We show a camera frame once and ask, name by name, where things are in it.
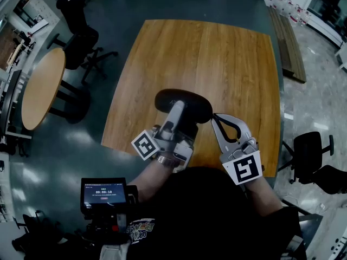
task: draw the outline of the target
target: chair base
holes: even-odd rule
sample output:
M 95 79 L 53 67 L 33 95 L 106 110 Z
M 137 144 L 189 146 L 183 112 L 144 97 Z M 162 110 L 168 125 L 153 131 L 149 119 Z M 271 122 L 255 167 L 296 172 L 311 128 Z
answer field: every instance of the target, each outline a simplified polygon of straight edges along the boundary
M 97 57 L 99 51 L 103 51 L 103 48 L 102 47 L 98 47 L 95 50 L 93 50 L 94 54 L 92 55 L 92 57 L 87 56 L 87 61 L 84 62 L 83 64 L 81 64 L 81 67 L 87 69 L 85 74 L 84 74 L 84 76 L 83 76 L 83 78 L 82 78 L 82 80 L 81 80 L 81 83 L 84 86 L 87 85 L 87 82 L 85 80 L 86 80 L 86 77 L 88 76 L 89 72 L 91 72 L 93 67 L 101 74 L 101 76 L 103 78 L 107 78 L 106 74 L 102 71 L 101 68 L 99 68 L 98 62 L 108 58 L 111 55 L 113 55 L 113 56 L 117 56 L 118 55 L 118 52 L 112 51 L 112 52 L 108 52 L 108 53 L 105 53 L 105 54 Z

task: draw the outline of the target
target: marble floor tile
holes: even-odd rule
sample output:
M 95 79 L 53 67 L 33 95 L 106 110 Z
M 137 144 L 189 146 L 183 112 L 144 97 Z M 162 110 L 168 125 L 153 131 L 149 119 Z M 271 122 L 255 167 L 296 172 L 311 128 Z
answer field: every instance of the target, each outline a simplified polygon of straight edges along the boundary
M 347 171 L 347 166 L 344 165 L 347 153 L 347 73 L 338 68 L 334 55 L 338 48 L 309 27 L 293 29 L 303 57 L 307 82 L 301 84 L 284 78 L 283 140 L 293 147 L 295 137 L 319 131 L 322 146 L 325 147 L 329 145 L 329 135 L 333 135 L 335 153 L 333 156 L 329 152 L 323 154 L 323 166 L 329 164 Z M 283 147 L 280 163 L 284 164 L 290 158 Z M 322 242 L 336 209 L 347 201 L 347 195 L 327 194 L 315 184 L 291 185 L 289 179 L 292 177 L 293 171 L 290 168 L 278 173 L 274 188 L 278 196 L 324 217 L 307 250 L 308 259 L 311 259 Z

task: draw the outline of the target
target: wooden bench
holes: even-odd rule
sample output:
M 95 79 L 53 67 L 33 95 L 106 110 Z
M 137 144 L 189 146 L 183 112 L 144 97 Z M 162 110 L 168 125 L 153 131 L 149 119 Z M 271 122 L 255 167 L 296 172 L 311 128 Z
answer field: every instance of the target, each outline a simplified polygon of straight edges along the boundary
M 280 49 L 283 75 L 300 83 L 306 83 L 306 74 L 299 44 L 288 18 L 268 8 Z

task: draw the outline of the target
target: black and white square marker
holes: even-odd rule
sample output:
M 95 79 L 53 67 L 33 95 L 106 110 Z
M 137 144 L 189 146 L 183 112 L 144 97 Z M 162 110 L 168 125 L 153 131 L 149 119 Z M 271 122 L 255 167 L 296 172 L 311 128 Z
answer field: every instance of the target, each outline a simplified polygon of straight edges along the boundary
M 159 150 L 158 145 L 146 130 L 140 133 L 131 144 L 143 160 L 148 159 Z
M 236 185 L 262 176 L 260 152 L 255 151 L 223 164 Z

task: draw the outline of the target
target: round table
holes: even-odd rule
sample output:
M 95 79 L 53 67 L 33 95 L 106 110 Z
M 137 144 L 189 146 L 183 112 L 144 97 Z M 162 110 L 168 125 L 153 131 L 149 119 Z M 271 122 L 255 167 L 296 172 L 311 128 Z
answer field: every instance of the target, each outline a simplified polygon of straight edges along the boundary
M 61 48 L 55 48 L 37 64 L 23 96 L 22 120 L 26 129 L 34 130 L 48 112 L 75 120 L 81 120 L 87 113 L 89 108 L 88 93 L 62 80 L 65 63 L 64 51 Z M 75 97 L 60 91 L 60 86 L 75 94 Z M 52 104 L 56 97 L 73 105 L 76 110 L 75 113 L 53 108 Z

